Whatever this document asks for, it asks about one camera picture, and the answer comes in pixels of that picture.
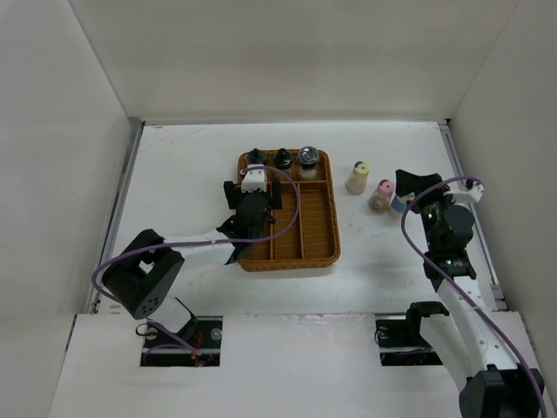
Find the black cap brown spice bottle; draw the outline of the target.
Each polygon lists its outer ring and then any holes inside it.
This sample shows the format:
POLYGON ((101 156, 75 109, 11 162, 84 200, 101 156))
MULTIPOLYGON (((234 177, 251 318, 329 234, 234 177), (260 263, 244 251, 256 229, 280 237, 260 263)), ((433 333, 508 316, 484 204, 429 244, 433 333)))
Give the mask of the black cap brown spice bottle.
POLYGON ((294 159, 292 154, 287 149, 280 148, 277 150, 273 159, 273 164, 275 168, 288 175, 291 179, 294 179, 294 159))

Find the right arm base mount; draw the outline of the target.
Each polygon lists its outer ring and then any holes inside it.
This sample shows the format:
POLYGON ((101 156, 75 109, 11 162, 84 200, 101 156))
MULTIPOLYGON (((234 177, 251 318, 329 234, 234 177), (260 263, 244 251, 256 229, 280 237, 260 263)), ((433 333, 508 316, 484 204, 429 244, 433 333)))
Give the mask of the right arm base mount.
POLYGON ((401 315, 383 315, 375 319, 374 340, 379 347, 379 361, 384 367, 441 366, 442 361, 419 333, 424 318, 449 315, 437 301, 414 302, 401 315))

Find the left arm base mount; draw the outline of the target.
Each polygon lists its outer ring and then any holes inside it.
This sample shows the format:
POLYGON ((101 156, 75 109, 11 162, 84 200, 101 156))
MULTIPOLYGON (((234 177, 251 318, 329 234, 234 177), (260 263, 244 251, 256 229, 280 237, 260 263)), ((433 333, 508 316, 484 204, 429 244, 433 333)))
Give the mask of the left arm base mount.
POLYGON ((198 316, 181 300, 187 322, 176 332, 147 319, 136 326, 143 339, 141 367, 218 367, 221 359, 224 318, 198 316))

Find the black grinder top spice bottle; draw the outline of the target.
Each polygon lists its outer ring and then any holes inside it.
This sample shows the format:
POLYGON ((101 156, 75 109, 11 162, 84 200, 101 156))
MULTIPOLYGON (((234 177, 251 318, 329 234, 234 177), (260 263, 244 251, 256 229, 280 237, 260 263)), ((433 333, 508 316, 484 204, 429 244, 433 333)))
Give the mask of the black grinder top spice bottle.
POLYGON ((319 151, 312 146, 299 149, 299 177, 303 180, 314 180, 317 177, 317 164, 319 162, 319 151))

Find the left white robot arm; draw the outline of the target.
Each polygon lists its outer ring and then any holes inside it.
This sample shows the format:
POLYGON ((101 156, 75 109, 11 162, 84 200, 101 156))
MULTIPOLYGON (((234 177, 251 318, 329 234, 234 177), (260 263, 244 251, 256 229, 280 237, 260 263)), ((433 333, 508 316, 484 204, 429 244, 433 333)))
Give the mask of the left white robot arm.
POLYGON ((266 236, 266 226, 275 222, 273 210, 282 207, 281 185, 274 179, 269 192, 243 192, 226 181, 225 196, 235 212, 216 230, 191 236, 195 246, 157 248, 139 253, 147 246, 159 246, 165 238, 152 229, 143 230, 126 248, 133 255, 109 266, 101 282, 136 320, 152 320, 165 327, 165 336, 176 347, 186 347, 195 337, 193 314, 173 292, 183 269, 226 266, 244 258, 255 239, 266 236))

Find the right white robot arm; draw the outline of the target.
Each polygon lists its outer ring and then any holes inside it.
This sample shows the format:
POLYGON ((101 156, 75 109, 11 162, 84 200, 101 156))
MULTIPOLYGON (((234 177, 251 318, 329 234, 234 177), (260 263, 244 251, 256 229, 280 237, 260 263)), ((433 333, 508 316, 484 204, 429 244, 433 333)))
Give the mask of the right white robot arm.
POLYGON ((438 355, 459 391, 461 416, 546 417, 543 377, 492 319, 466 251, 475 223, 467 207, 483 196, 480 179, 401 169, 395 176, 405 211, 421 218, 427 251, 419 256, 439 297, 409 307, 405 337, 438 355))

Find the black cap white spice bottle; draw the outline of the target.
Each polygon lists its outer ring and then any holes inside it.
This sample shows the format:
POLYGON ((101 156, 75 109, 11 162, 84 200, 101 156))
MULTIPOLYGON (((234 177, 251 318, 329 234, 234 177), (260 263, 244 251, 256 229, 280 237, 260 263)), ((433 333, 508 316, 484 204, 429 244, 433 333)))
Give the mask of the black cap white spice bottle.
POLYGON ((253 148, 245 155, 245 162, 247 167, 252 166, 265 166, 267 161, 267 153, 258 148, 253 148))

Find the silver lid blue label jar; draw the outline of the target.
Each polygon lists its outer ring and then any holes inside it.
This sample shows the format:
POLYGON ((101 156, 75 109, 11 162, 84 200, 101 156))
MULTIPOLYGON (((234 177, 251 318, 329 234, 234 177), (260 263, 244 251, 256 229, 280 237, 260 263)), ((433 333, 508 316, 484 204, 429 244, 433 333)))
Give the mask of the silver lid blue label jar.
POLYGON ((407 203, 411 199, 412 198, 409 196, 400 197, 398 195, 394 195, 387 211, 388 214, 394 219, 401 219, 407 208, 407 203))

